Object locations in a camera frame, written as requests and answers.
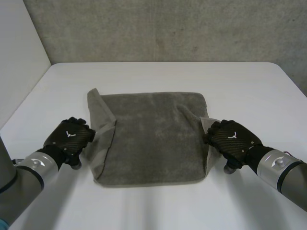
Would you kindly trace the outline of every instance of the white wall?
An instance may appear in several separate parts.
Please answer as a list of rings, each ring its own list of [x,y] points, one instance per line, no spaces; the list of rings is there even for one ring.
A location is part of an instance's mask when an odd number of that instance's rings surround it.
[[[22,0],[0,0],[0,128],[50,67]]]

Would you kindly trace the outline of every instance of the gray towel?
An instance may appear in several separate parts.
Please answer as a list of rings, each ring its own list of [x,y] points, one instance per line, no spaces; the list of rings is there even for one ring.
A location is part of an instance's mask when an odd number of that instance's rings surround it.
[[[107,186],[182,184],[205,178],[219,157],[203,142],[208,118],[199,93],[88,93],[97,131],[84,156],[94,180]]]

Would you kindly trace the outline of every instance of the glove logo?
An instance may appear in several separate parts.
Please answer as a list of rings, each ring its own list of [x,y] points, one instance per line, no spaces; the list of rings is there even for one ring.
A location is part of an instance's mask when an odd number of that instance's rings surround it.
[[[235,134],[232,137],[228,137],[228,138],[236,138],[236,132],[235,132]]]
[[[69,134],[68,131],[66,131],[66,134],[67,134],[67,137],[68,137],[68,138],[74,137],[74,136],[76,135],[76,134]]]

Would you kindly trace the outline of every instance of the blue cable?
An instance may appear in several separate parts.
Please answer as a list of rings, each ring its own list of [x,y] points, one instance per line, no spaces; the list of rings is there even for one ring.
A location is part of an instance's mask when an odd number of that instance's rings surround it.
[[[8,230],[9,225],[4,220],[0,219],[0,230]]]

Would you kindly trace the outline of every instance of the gray wall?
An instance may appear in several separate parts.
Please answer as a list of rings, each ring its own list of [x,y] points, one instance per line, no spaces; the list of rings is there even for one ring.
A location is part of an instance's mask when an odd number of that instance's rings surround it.
[[[24,0],[52,64],[268,61],[307,94],[306,0]]]

